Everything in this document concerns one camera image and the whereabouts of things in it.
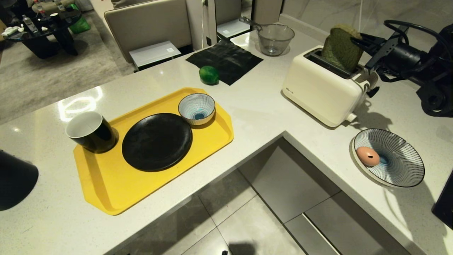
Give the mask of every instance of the blue and white striped bowl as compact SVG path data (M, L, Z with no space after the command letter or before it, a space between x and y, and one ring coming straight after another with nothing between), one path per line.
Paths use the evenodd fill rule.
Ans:
M352 140L352 155L363 173L392 187L414 187L424 178L424 165L417 151L403 138L387 130L371 128L360 131ZM364 165L356 154L359 147L369 147L380 157L379 165Z
M179 102L178 111L190 125L203 125L216 113L216 102L203 93L190 94Z

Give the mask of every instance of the gray rug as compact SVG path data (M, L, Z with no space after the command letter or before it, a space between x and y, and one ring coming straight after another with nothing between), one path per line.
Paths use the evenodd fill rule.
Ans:
M73 35L78 56L61 49L39 59L22 43L6 46L0 62L0 124L133 73L97 13L84 17L91 29Z

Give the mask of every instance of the white countertop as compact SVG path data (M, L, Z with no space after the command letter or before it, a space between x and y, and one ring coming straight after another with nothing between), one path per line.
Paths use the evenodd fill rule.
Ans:
M453 119L425 115L411 86L380 82L370 107L357 113L360 124L325 128L280 94L292 58L321 42L296 32L289 53L268 57L254 32L233 41L264 61L232 86L202 84L182 57L1 125L1 148L33 162L39 179L24 201L0 211L0 254L103 254L282 135L410 252L453 254L453 230L430 211L453 166ZM231 115L233 142L118 216L85 202L75 143L64 135L74 114L64 106L75 100L68 109L94 109L111 120L182 87L205 89ZM387 128L410 142L424 161L424 181L393 189L365 177L349 155L351 139L365 128Z

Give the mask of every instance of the green lime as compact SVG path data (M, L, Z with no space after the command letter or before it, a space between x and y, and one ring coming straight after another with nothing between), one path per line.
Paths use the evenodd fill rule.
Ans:
M219 71L215 67L205 65L200 68L198 73L200 74L201 81L206 84L214 85L219 83Z

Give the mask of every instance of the white toaster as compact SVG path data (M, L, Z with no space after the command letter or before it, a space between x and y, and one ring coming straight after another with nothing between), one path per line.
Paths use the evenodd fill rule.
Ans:
M323 60L317 46L293 59L283 84L283 94L329 127L356 118L352 113L374 88L377 76L363 66L353 73Z

